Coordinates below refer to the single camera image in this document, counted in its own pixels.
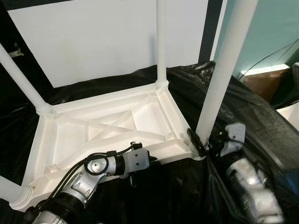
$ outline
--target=white pole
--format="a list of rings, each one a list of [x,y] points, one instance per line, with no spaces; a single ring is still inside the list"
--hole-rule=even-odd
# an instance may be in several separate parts
[[[165,62],[165,0],[157,0],[157,86],[163,87],[168,85],[166,79],[166,62]]]
[[[50,110],[51,106],[46,103],[43,98],[38,94],[31,83],[26,79],[24,74],[18,68],[18,66],[11,59],[9,54],[5,51],[3,46],[0,44],[0,63],[9,73],[11,78],[18,84],[20,89],[25,93],[28,99],[36,107],[37,113],[43,113]]]
[[[206,146],[229,80],[242,49],[258,0],[238,0],[232,12],[223,46],[206,94],[196,134]]]
[[[21,187],[0,176],[0,198],[8,201],[12,207],[24,204],[30,198],[31,193],[30,187]]]

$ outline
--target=wire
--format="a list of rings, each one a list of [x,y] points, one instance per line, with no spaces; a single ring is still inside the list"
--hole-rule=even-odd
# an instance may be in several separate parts
[[[108,154],[108,153],[93,153],[90,154],[88,157],[86,157],[85,159],[80,160],[79,162],[77,162],[74,166],[72,166],[69,171],[64,175],[64,177],[61,179],[61,181],[59,182],[59,184],[56,186],[56,188],[52,191],[52,193],[49,195],[49,197],[46,199],[46,201],[44,203],[42,203],[41,205],[37,205],[37,207],[35,208],[35,212],[40,212],[42,211],[45,206],[49,203],[50,199],[53,198],[54,196],[56,196],[62,189],[63,187],[67,184],[67,182],[69,181],[69,179],[74,175],[74,173],[81,167],[84,165],[86,171],[91,174],[91,175],[100,175],[102,173],[104,173],[109,166],[109,161],[108,161],[108,157],[112,157],[112,156],[117,156],[120,154],[123,154],[125,152],[127,152],[128,150],[132,149],[134,147],[134,145],[132,144],[130,147],[118,152],[118,153],[113,153],[113,154]],[[105,159],[106,161],[106,166],[104,167],[104,169],[98,173],[93,173],[91,172],[88,168],[87,165],[90,161],[93,160],[97,160],[97,159]]]
[[[263,59],[259,60],[257,63],[255,63],[254,65],[252,65],[252,66],[251,66],[251,67],[250,67],[250,68],[249,68],[243,75],[241,75],[241,77],[240,77],[238,80],[241,80],[241,78],[243,78],[243,77],[245,76],[245,74],[246,74],[249,70],[251,70],[254,66],[256,66],[257,64],[259,64],[260,62],[262,62],[262,61],[265,60],[266,58],[272,56],[273,54],[275,54],[275,53],[281,51],[282,49],[285,49],[285,48],[287,48],[287,47],[290,46],[290,45],[293,46],[298,40],[299,40],[299,38],[298,38],[297,40],[293,41],[292,43],[290,43],[290,44],[288,44],[288,45],[286,45],[286,46],[284,46],[284,47],[282,47],[282,48],[280,48],[280,49],[274,51],[273,53],[269,54],[268,56],[264,57]]]

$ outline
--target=black tarp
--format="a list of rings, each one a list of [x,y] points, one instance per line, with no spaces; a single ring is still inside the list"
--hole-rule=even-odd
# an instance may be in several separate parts
[[[169,90],[195,130],[213,71],[213,63],[167,69]],[[157,67],[129,75],[85,81],[48,91],[45,100],[60,104],[155,82]],[[21,184],[38,115],[30,102],[1,105],[0,175]],[[298,223],[298,131],[256,94],[231,78],[213,134],[226,124],[246,125],[247,153],[267,168],[289,223]],[[217,160],[184,159],[143,171],[138,187],[116,179],[101,184],[79,223],[244,223],[246,218]],[[21,223],[23,213],[0,201],[0,223]]]

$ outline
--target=robotic arm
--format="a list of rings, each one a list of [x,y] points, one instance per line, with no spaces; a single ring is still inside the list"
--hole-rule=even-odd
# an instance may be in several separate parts
[[[91,154],[76,166],[84,165],[82,171],[75,174],[70,181],[67,181],[67,174],[46,201],[26,211],[24,219],[33,224],[75,223],[100,180],[113,175],[127,178],[130,173],[149,168],[150,160],[156,158],[151,157],[141,143],[135,142],[131,142],[131,147],[119,153],[112,151]],[[71,168],[68,176],[71,177],[75,171]]]

